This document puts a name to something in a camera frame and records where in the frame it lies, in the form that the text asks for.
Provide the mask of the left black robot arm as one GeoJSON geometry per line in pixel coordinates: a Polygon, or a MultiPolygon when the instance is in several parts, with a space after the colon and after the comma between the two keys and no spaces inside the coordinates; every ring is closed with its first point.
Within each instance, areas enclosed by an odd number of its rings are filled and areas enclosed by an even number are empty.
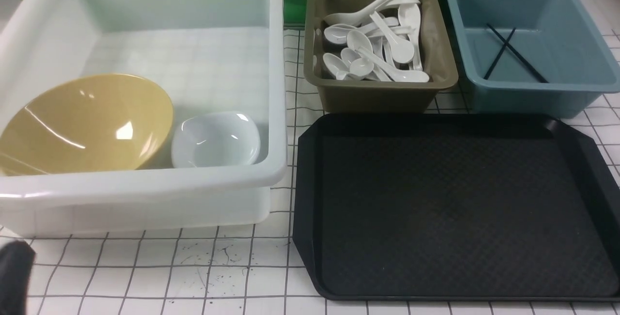
{"type": "Polygon", "coordinates": [[[0,250],[0,313],[25,315],[31,270],[36,252],[24,240],[7,243],[0,250]]]}

